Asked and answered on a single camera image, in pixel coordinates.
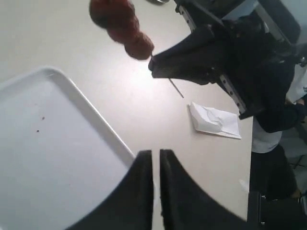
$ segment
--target paper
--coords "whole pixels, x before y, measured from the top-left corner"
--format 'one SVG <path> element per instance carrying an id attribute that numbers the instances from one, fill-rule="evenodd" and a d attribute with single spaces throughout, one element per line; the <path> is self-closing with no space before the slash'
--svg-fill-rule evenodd
<path id="1" fill-rule="evenodd" d="M 194 102 L 190 105 L 194 128 L 197 131 L 241 139 L 238 117 L 226 111 L 204 107 Z"/>

